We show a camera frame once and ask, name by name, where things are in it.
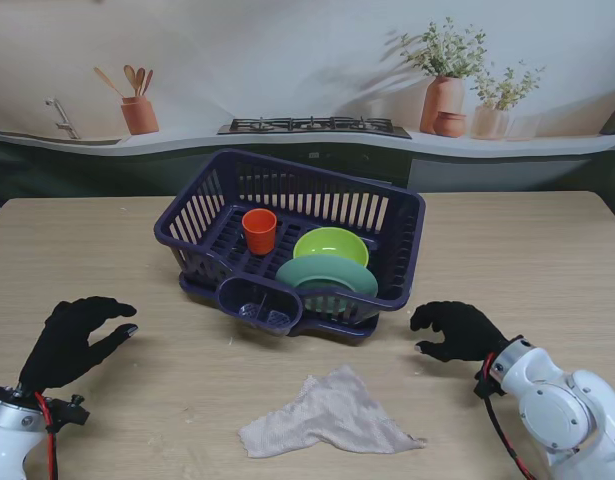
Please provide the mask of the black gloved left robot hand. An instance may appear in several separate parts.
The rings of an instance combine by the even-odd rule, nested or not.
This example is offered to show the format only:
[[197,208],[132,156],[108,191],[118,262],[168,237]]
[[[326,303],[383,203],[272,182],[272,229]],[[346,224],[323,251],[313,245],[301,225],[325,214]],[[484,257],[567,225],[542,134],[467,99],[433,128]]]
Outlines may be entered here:
[[93,296],[62,301],[45,320],[44,328],[18,380],[24,396],[61,388],[101,364],[137,330],[132,323],[118,326],[94,344],[89,336],[110,319],[130,318],[137,310],[114,298]]

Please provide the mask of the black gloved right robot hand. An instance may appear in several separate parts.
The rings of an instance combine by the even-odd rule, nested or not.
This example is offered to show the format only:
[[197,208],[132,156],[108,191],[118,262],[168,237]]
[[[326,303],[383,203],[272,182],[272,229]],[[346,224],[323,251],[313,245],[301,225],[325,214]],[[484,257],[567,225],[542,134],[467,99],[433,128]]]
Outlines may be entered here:
[[442,362],[484,361],[510,343],[483,312],[459,301],[433,301],[417,307],[410,319],[410,329],[431,329],[443,334],[440,343],[416,344],[420,353]]

